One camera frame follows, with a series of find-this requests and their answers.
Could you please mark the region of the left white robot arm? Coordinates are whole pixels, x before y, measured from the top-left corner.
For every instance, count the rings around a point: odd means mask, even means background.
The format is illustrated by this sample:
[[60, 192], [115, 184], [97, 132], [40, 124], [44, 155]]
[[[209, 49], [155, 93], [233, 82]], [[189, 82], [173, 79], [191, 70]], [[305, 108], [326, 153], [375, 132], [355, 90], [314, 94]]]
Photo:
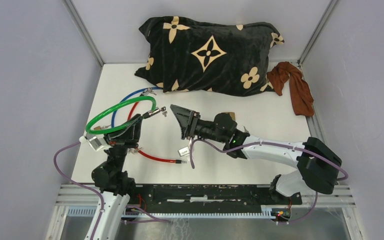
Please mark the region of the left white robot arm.
[[137, 198], [135, 180], [123, 170], [130, 149], [138, 147], [143, 117], [136, 114], [127, 122], [127, 127], [106, 133], [102, 137], [87, 133], [79, 140], [96, 152], [106, 153], [106, 160], [91, 172], [91, 178], [97, 189], [98, 205], [86, 240], [113, 240], [122, 213], [127, 204]]

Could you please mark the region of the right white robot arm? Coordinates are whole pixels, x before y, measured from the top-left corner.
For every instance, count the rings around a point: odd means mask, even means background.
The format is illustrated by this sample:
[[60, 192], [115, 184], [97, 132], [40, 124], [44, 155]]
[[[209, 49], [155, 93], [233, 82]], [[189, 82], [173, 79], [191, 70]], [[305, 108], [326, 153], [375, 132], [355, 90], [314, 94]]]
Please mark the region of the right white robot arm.
[[174, 104], [170, 109], [179, 123], [181, 139], [189, 140], [190, 152], [197, 142], [209, 146], [218, 142], [224, 145], [218, 152], [234, 159], [267, 160], [294, 168], [272, 181], [268, 196], [275, 204], [282, 204], [296, 193], [314, 191], [330, 195], [338, 181], [349, 177], [341, 158], [316, 137], [308, 137], [304, 142], [263, 139], [239, 130], [237, 122], [226, 112], [208, 121], [191, 109]]

